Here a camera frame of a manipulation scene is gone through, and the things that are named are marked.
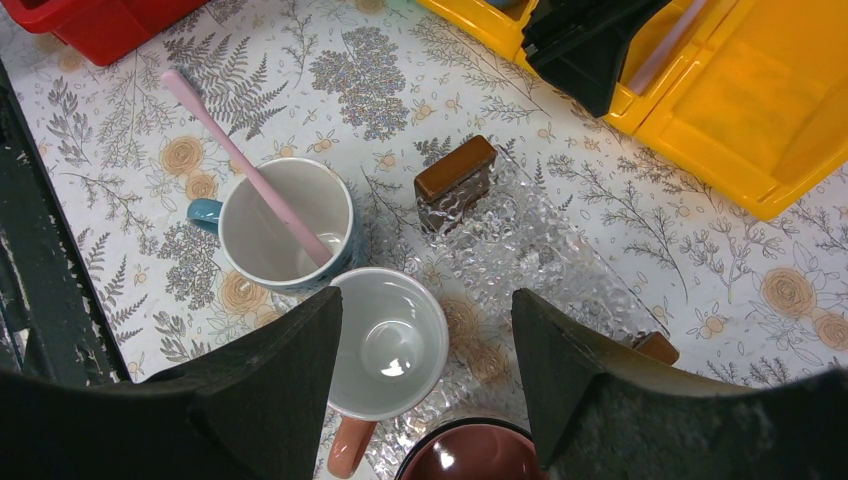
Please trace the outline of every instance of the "red plastic container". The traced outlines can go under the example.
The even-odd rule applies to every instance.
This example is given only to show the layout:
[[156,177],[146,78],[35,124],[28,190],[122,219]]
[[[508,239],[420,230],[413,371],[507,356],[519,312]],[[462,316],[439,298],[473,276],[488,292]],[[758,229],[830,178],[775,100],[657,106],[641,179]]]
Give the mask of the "red plastic container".
[[95,65],[118,60],[207,0],[0,0],[32,33],[52,32]]

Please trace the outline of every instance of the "floral tablecloth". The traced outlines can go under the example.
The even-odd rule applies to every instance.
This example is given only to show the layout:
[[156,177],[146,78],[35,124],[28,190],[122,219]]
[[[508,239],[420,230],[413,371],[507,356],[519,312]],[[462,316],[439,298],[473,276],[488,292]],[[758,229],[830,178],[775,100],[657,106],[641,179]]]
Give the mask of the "floral tablecloth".
[[417,172],[470,135],[503,145],[667,326],[679,368],[770,387],[848,360],[848,168],[759,222],[412,1],[218,0],[108,68],[3,12],[0,57],[134,381],[278,316],[185,221],[242,174],[159,84],[175,65],[255,163],[326,162],[398,235]]

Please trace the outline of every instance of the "yellow plastic tray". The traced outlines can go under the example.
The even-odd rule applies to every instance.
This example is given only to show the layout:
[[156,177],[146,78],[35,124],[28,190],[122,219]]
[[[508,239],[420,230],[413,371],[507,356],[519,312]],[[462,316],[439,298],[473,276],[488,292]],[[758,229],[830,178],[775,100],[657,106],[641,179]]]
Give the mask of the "yellow plastic tray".
[[[529,71],[522,28],[537,0],[418,0]],[[710,0],[636,95],[624,86],[692,0],[672,0],[634,37],[609,114],[760,219],[848,160],[848,0]]]

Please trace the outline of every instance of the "blue mug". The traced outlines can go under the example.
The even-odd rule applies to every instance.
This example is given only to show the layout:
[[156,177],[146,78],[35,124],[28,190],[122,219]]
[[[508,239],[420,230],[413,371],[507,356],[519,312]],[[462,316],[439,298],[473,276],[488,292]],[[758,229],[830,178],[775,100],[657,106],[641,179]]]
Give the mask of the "blue mug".
[[280,158],[258,167],[292,209],[333,252],[317,266],[253,185],[243,179],[223,203],[191,202],[188,219],[218,235],[233,268],[269,290],[308,295],[365,263],[362,222],[344,181],[325,165]]

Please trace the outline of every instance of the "pink stick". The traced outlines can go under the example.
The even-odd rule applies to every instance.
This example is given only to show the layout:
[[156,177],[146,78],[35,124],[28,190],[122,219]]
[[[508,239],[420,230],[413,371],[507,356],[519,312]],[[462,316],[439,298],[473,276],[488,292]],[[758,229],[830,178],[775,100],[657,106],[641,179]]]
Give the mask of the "pink stick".
[[288,203],[280,196],[274,187],[259,173],[259,170],[250,163],[250,160],[244,156],[239,148],[233,143],[229,136],[221,129],[218,122],[212,118],[206,106],[203,105],[203,100],[194,88],[186,81],[185,78],[176,70],[168,70],[162,74],[162,83],[164,83],[171,94],[185,107],[186,110],[192,113],[200,123],[202,123],[209,131],[215,140],[224,147],[224,150],[230,154],[230,157],[236,162],[236,165],[244,172],[247,179],[259,192],[259,195],[265,200],[265,203],[271,207],[271,210],[277,215],[292,234],[295,236],[303,250],[312,258],[315,265],[321,267],[329,262],[333,257],[333,253],[327,248],[324,243],[318,238],[315,233],[303,223],[303,220],[291,209]]
[[636,75],[630,79],[630,83],[627,85],[627,88],[633,91],[636,95],[641,95],[642,92],[645,91],[645,88],[648,87],[648,84],[651,83],[651,80],[656,76],[657,71],[659,71],[660,66],[665,61],[666,57],[668,57],[669,53],[671,53],[671,49],[674,48],[674,45],[680,40],[680,37],[683,36],[683,32],[689,27],[693,20],[695,20],[695,16],[698,15],[698,12],[704,8],[704,5],[707,3],[707,0],[695,0],[692,2],[692,5],[689,5],[689,8],[683,12],[683,15],[680,17],[680,20],[671,27],[671,31],[668,32],[668,35],[663,38],[662,42],[657,45],[657,48],[651,52],[651,56],[645,60],[645,63],[639,67],[639,70],[636,72]]

